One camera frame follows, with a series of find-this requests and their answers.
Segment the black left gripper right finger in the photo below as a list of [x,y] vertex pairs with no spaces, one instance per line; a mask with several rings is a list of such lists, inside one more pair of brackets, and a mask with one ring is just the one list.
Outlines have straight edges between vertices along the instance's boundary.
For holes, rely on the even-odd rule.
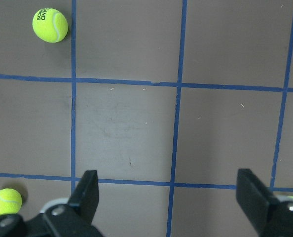
[[237,171],[236,200],[257,234],[261,235],[280,201],[247,168]]

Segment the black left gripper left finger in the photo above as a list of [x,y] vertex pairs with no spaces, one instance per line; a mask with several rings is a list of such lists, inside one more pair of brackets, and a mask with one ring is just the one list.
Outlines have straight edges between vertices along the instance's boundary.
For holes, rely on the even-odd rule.
[[99,204],[98,173],[96,170],[84,172],[67,205],[86,223],[92,224]]

